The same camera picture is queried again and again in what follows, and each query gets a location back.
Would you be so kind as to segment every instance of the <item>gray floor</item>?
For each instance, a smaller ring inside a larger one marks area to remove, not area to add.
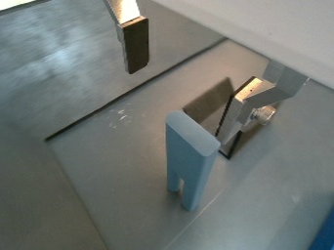
[[[216,159],[195,212],[165,189],[165,114],[264,64],[227,41],[49,142],[109,249],[307,249],[334,201],[334,93],[312,81]]]
[[[33,6],[52,32],[24,19],[32,9],[0,16],[6,24],[0,30],[0,249],[306,249],[334,200],[334,93],[322,85],[310,81],[279,106],[270,125],[248,131],[232,160],[218,157],[192,213],[165,189],[165,114],[227,77],[236,88],[264,69],[267,59],[234,42],[226,40],[43,141],[220,39],[148,5],[143,2],[143,9],[164,21],[152,29],[159,66],[132,80],[109,74],[111,67],[123,72],[123,59],[103,3],[53,0]],[[44,31],[33,32],[32,24]],[[68,33],[57,36],[61,30]],[[15,39],[21,32],[24,44]],[[112,48],[103,47],[109,38]]]

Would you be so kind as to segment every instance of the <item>freestanding panel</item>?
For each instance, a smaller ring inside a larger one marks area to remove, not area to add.
[[[179,191],[184,181],[183,205],[192,211],[203,194],[219,142],[199,124],[182,112],[167,115],[167,187]]]
[[[308,250],[334,250],[334,209],[324,221]]]

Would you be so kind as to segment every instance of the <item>white wall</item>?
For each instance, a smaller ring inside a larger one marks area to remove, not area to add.
[[[153,1],[334,89],[334,1]]]

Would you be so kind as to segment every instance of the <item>blue object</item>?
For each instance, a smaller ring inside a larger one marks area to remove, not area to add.
[[[167,187],[183,187],[183,206],[192,211],[203,194],[219,142],[199,124],[182,112],[173,111],[165,121]]]
[[[308,250],[334,250],[334,209],[322,225]]]

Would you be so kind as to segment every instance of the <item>light blue panel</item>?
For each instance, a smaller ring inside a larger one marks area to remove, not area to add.
[[[182,111],[167,115],[165,141],[167,186],[171,191],[179,191],[180,180],[184,180],[183,205],[192,211],[200,201],[220,144]]]

